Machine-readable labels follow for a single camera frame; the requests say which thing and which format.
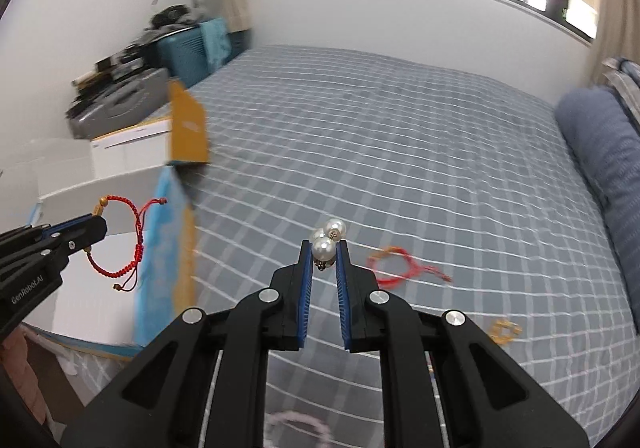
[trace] pearl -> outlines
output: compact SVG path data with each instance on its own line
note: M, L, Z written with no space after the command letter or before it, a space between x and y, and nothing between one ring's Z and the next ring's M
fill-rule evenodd
M347 236L347 225L340 219L329 219L324 225L324 234L333 241L341 241Z
M314 243L318 238L322 237L326 237L326 235L324 234L324 229L322 227L318 227L317 229L314 229L311 237L309 238L309 241L311 243Z
M311 244L311 253L316 260L328 262L335 256L335 242L329 237L316 238Z

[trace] red braided cord bracelet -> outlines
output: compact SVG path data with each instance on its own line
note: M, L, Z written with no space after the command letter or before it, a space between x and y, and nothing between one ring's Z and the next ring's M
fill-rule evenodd
M432 265L420 265L420 264L418 264L415 261L414 257L411 256L404 247L397 247L397 246L394 246L394 245L390 245L388 247L385 247L384 249L381 249L380 251L376 251L374 254L369 256L369 258L367 258L367 267L371 271L373 271L375 273L376 272L376 269L375 269L376 262L379 261L380 259L386 258L387 256L390 256L392 254L401 254L402 257L404 258L404 260L407 262L407 265L409 266L409 269L407 269L401 275L398 275L398 277L393 277L393 278L378 278L378 277L376 277L376 280L377 280L378 285L380 287L388 287L388 288L395 287L396 285L400 284L403 280L409 280L410 278L414 278L416 276L419 276L423 272L429 272L431 274L434 274L438 278L444 280L445 282L451 282L451 280L452 280L449 275L444 274L437 267L433 267Z
M121 202L126 204L127 206L129 206L129 208L131 208L131 211L133 211L133 215L136 218L136 248L134 250L134 254L133 254L133 260L131 262L129 262L125 267L123 267L122 269L120 269L119 271L116 272L110 272L107 271L106 269L101 268L99 265L97 265L95 263L95 260L93 259L93 257L91 256L91 248L87 248L86 251L86 257L89 259L89 263L92 265L92 267L95 269L95 271L97 271L98 273L100 273L101 275L104 275L108 278L120 278L124 275L126 275L128 272L131 272L131 275L129 276L129 278L126 279L124 284L119 284L116 283L113 285L113 288L117 291L125 291L125 292L129 292L132 291L134 289L134 287L136 286L137 282L138 282L138 265L140 264L140 262L142 261L142 255L144 253L144 246L143 246L143 236L142 236L142 230L145 227L145 215L146 215L146 211L154 204L166 204L166 198L162 197L160 199L151 199L148 203L146 203L142 209L140 209L140 211L138 211L138 209L136 208L136 205L131 202L129 199L125 198L125 197L119 197L117 195L107 195L106 197L102 197L100 199L100 203L95 207L94 209L94 214L95 215L101 215L102 211L104 210L104 208L107 206L107 204L109 204L109 201L117 201L117 202ZM133 287L129 288L129 289L125 289L124 286L127 285L127 282L129 282L129 280L131 280L131 277L135 275L136 276L136 280L133 284Z

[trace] mattress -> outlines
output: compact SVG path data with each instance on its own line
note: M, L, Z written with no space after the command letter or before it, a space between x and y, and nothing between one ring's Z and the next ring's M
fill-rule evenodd
M640 385L640 341L551 106L464 72L283 46L246 52L191 92L212 141L210 164L185 176L199 306L219 311L266 286L340 217L353 263L397 245L453 278L400 285L414 308L457 308L484 330L519 325L505 350L592 446L620 418ZM341 345L335 271L316 271L305 349L270 354L268 444L383 445L378 358ZM74 357L96 390L119 368Z

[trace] wall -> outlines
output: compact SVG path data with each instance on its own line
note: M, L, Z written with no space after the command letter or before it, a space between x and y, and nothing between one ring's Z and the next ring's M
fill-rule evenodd
M377 52L475 72L557 102L588 47L496 0L249 0L255 44Z
M12 0L0 19L0 154L68 135L70 82L121 50L156 10L191 0Z

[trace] pillow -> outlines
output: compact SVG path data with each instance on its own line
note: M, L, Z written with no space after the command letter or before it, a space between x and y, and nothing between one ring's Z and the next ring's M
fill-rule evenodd
M565 95L556 120L600 203L640 329L640 136L607 87Z

